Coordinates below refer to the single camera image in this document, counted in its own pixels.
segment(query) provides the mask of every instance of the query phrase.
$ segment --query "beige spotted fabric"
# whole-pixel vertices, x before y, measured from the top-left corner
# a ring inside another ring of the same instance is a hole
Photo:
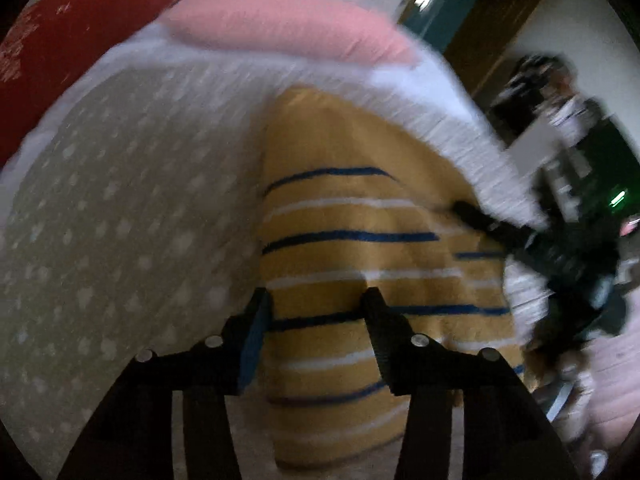
[[[138,349],[189,348],[250,297],[264,118],[293,84],[399,123],[452,160],[488,210],[534,217],[487,132],[391,89],[311,64],[226,60],[113,76],[74,107],[30,169],[4,233],[0,418],[45,480]],[[241,469],[246,480],[283,478],[259,397],[230,402]],[[312,478],[391,478],[398,449]],[[180,459],[175,468],[184,478]]]

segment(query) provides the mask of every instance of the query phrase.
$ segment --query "yellow fabric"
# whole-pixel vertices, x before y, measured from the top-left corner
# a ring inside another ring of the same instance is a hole
[[[495,344],[513,367],[522,364],[502,296],[500,247],[449,213],[454,200],[476,199],[447,160],[382,118],[309,88],[278,99],[266,137],[260,273],[273,296],[274,330],[261,375],[279,463],[321,466],[403,432],[408,398],[382,384],[363,320],[348,317],[368,286],[416,332],[472,353]],[[342,239],[344,232],[369,241]]]

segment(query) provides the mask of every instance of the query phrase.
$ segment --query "silver bolt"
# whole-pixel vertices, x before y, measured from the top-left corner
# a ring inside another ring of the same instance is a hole
[[[136,354],[136,361],[139,363],[146,363],[147,361],[151,361],[153,356],[154,353],[149,348],[143,348]]]
[[[219,335],[210,335],[204,340],[204,345],[207,348],[218,348],[225,342]]]
[[[495,348],[483,348],[480,353],[482,357],[484,357],[487,361],[496,362],[500,359],[500,352],[498,352]]]
[[[414,346],[425,347],[429,345],[429,338],[424,334],[414,334],[411,336],[411,344]]]

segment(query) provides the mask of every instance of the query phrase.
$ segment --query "wooden floor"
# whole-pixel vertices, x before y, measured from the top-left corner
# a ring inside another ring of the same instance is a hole
[[[622,443],[640,413],[640,288],[626,298],[624,333],[597,339],[588,348],[596,381],[591,417],[607,449]]]

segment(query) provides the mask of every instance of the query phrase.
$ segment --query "blue stripe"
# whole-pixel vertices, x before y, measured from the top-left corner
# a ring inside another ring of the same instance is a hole
[[[328,242],[331,240],[352,240],[356,242],[380,242],[380,243],[409,243],[409,242],[434,242],[438,240],[435,233],[369,233],[367,231],[351,231],[340,229],[336,231],[319,231],[317,233],[303,233],[281,238],[266,244],[262,249],[262,255],[273,253],[285,247],[311,244],[315,242]]]
[[[267,186],[264,190],[264,195],[267,196],[274,189],[296,182],[298,180],[308,180],[310,178],[321,175],[339,175],[339,176],[369,176],[369,175],[384,175],[393,178],[386,171],[380,170],[380,168],[374,168],[372,166],[366,166],[363,168],[319,168],[318,170],[304,171],[303,173],[296,173],[291,176],[286,176],[280,180],[276,180],[272,184]]]
[[[458,260],[495,260],[506,256],[502,251],[487,251],[484,253],[455,253]]]
[[[346,404],[354,400],[364,399],[375,394],[382,388],[385,388],[385,381],[379,380],[377,383],[370,384],[366,388],[341,394],[337,396],[319,396],[319,397],[277,397],[268,399],[275,406],[286,406],[287,408],[308,408],[309,406],[333,406],[335,404]]]
[[[461,314],[481,314],[482,316],[504,316],[510,312],[509,307],[485,308],[471,304],[460,305],[409,305],[392,306],[390,309],[398,314],[406,316],[458,316]],[[269,327],[270,332],[286,332],[300,328],[314,326],[340,324],[362,319],[362,314],[357,310],[350,312],[335,312],[324,316],[289,317],[274,319]]]
[[[504,316],[510,313],[509,307],[485,308],[475,305],[409,305],[395,306],[395,312],[406,316],[457,316],[461,314],[481,314],[483,316]]]

